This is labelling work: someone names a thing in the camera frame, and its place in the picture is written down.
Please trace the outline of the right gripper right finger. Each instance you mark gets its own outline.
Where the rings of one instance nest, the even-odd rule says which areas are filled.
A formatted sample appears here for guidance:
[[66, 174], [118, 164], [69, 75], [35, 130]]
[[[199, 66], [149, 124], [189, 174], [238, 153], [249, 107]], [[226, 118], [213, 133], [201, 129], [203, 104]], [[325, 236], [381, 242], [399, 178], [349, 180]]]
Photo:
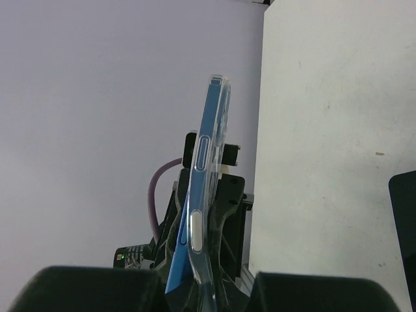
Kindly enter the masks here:
[[249, 295], [235, 280], [241, 276], [246, 212], [253, 198], [217, 200], [209, 217], [209, 255], [218, 311], [245, 311]]

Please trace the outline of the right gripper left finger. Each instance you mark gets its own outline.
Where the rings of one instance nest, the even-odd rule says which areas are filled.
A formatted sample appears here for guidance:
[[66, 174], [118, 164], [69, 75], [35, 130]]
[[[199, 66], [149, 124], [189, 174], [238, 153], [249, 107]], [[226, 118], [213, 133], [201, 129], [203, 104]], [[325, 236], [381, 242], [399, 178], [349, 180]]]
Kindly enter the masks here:
[[202, 209], [184, 207], [165, 293], [177, 289], [192, 273], [198, 285], [196, 311], [202, 310]]

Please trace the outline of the blue phone case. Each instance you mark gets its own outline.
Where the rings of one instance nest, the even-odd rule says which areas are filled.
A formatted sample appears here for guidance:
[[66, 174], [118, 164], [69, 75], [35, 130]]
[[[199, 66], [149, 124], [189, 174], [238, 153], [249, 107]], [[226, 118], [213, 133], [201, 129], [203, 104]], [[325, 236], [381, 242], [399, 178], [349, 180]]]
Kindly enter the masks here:
[[198, 285], [198, 311], [217, 310], [208, 223], [224, 152], [230, 92], [229, 79], [223, 75], [210, 77], [190, 168], [186, 200], [187, 244], [192, 273]]

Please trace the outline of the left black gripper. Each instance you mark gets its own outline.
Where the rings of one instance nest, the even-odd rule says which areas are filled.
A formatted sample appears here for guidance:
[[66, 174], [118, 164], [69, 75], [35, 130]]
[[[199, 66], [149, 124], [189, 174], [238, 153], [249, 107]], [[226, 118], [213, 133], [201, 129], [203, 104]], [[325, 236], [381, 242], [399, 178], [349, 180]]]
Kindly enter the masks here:
[[[189, 171], [182, 169], [174, 183], [165, 218], [159, 225], [159, 240], [152, 241], [152, 269], [167, 280], [179, 231], [182, 205], [189, 183]], [[240, 276], [244, 247], [246, 213], [252, 210], [253, 194], [242, 194], [237, 210], [227, 217], [222, 228], [220, 265], [231, 279]]]

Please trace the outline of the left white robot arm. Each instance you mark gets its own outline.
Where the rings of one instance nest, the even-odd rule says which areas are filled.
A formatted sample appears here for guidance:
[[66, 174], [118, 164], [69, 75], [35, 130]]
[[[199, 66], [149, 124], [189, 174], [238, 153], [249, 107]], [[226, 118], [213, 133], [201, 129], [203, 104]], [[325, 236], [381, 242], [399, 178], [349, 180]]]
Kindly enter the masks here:
[[[189, 168], [195, 139], [194, 132], [186, 135], [183, 158], [174, 161], [175, 166], [181, 164], [183, 168], [174, 183], [164, 220], [159, 225], [159, 240], [151, 240], [149, 244], [118, 248], [114, 255], [114, 268], [136, 270], [156, 268], [162, 280], [167, 280], [189, 183]], [[226, 219], [223, 227], [220, 264], [232, 280], [241, 276], [246, 212], [252, 209], [253, 201], [252, 194], [243, 194], [237, 211]]]

